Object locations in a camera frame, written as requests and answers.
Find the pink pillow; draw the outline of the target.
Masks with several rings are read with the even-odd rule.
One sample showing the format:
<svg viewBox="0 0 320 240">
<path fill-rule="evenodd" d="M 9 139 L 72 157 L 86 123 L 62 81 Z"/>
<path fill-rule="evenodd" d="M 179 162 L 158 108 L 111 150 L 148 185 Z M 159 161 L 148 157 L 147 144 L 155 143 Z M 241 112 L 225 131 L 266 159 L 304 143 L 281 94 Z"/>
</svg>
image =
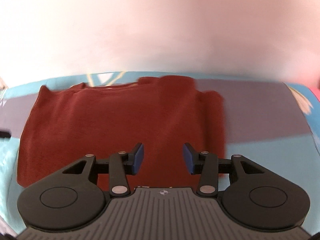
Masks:
<svg viewBox="0 0 320 240">
<path fill-rule="evenodd" d="M 309 89 L 315 95 L 315 97 L 320 101 L 320 84 L 319 80 L 309 85 Z"/>
</svg>

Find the blue and purple bedsheet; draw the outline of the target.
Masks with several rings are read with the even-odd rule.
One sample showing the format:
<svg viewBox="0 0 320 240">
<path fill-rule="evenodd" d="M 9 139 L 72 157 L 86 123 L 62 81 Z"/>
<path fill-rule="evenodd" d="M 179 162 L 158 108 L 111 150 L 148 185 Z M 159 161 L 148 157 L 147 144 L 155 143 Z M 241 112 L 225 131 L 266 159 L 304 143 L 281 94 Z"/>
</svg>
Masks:
<svg viewBox="0 0 320 240">
<path fill-rule="evenodd" d="M 16 201 L 22 188 L 16 181 L 20 136 L 42 85 L 66 89 L 85 82 L 110 86 L 135 82 L 143 72 L 114 72 L 58 77 L 1 91 L 1 223 L 9 233 L 24 224 Z M 242 154 L 301 186 L 311 208 L 304 229 L 319 232 L 319 92 L 296 83 L 193 74 L 201 91 L 214 90 L 224 100 L 226 154 Z"/>
</svg>

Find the dark red knit sweater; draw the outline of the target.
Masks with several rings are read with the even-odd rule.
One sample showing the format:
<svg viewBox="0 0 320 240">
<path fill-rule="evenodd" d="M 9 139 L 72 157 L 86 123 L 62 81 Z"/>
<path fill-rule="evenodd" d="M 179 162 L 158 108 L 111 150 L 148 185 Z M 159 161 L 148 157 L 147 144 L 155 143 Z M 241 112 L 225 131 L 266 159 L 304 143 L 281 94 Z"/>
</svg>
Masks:
<svg viewBox="0 0 320 240">
<path fill-rule="evenodd" d="M 62 91 L 40 88 L 23 129 L 17 163 L 22 187 L 91 153 L 105 159 L 141 142 L 144 159 L 137 186 L 198 184 L 187 171 L 183 145 L 225 155 L 223 98 L 200 92 L 190 77 L 142 77 L 135 83 Z"/>
</svg>

